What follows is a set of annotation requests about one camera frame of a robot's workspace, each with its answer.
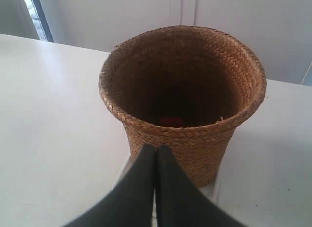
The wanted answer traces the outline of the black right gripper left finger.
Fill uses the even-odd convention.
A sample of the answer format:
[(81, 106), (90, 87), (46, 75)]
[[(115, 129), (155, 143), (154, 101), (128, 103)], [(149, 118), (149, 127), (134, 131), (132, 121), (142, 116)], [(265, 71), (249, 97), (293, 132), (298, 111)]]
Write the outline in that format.
[(68, 227), (150, 227), (154, 203), (156, 149), (145, 144), (135, 162), (98, 204)]

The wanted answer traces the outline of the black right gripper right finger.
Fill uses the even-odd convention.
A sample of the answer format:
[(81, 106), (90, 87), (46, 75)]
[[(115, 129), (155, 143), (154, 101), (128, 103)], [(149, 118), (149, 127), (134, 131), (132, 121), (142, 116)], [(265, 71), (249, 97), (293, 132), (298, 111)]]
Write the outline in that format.
[(156, 151), (156, 217), (159, 227), (242, 227), (192, 183), (172, 150)]

